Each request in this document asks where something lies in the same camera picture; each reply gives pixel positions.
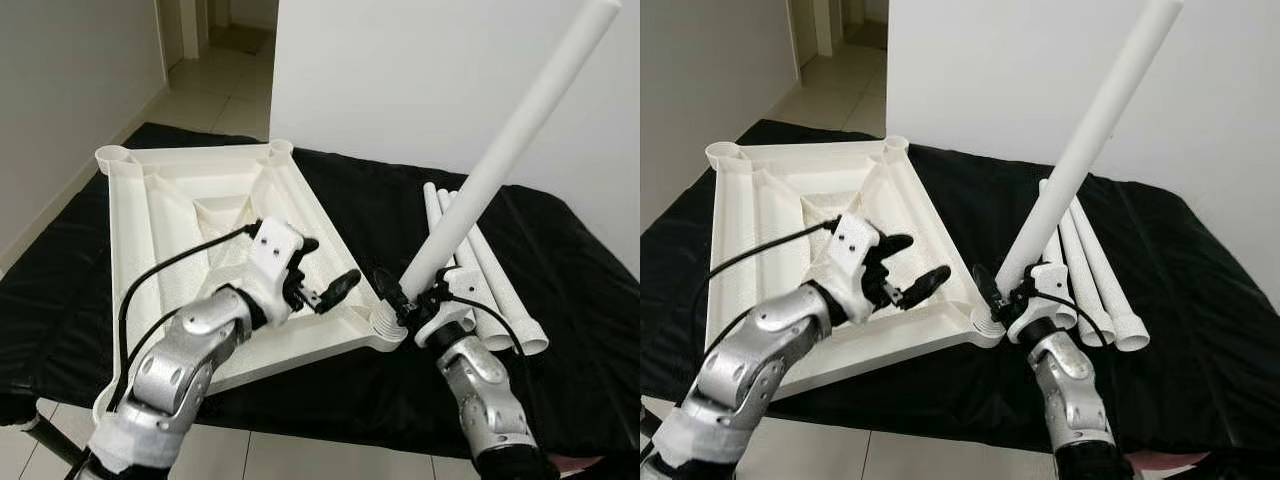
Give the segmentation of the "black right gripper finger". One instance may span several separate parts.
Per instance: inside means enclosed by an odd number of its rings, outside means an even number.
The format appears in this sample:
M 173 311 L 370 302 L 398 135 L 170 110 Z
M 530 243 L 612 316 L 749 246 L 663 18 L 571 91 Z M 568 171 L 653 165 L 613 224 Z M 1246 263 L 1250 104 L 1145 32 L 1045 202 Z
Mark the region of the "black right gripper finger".
M 404 294 L 398 279 L 387 269 L 372 270 L 372 288 L 389 305 L 397 323 L 406 323 L 411 317 L 411 300 Z
M 1004 294 L 1000 292 L 995 276 L 980 264 L 972 266 L 972 278 L 980 297 L 989 308 L 992 319 L 1000 319 L 1000 312 L 1005 307 Z

